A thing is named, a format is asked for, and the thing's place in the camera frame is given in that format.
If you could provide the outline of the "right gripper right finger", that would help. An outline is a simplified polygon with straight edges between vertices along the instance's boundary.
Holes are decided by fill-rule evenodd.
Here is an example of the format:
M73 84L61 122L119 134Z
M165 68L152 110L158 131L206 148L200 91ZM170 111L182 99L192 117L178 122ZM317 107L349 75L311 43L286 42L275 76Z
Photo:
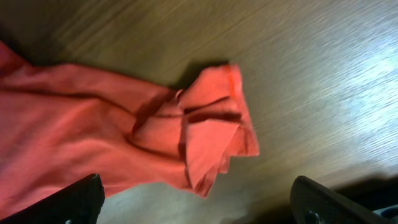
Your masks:
M295 179L290 206L299 224L383 224L391 221L306 176Z

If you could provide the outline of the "orange printed t-shirt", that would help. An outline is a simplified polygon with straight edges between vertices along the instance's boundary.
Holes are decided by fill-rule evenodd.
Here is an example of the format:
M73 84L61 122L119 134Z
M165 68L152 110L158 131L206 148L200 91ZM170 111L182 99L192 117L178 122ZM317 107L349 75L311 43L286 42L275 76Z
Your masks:
M1 217L89 174L106 196L164 182L206 197L233 156L259 154L237 65L172 90L1 46Z

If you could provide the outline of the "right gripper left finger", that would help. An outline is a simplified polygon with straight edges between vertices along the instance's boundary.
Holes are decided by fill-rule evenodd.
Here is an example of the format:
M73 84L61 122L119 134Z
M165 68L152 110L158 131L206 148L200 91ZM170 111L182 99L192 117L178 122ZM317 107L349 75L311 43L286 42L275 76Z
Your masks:
M96 224L105 194L98 174L65 187L1 220L1 224Z

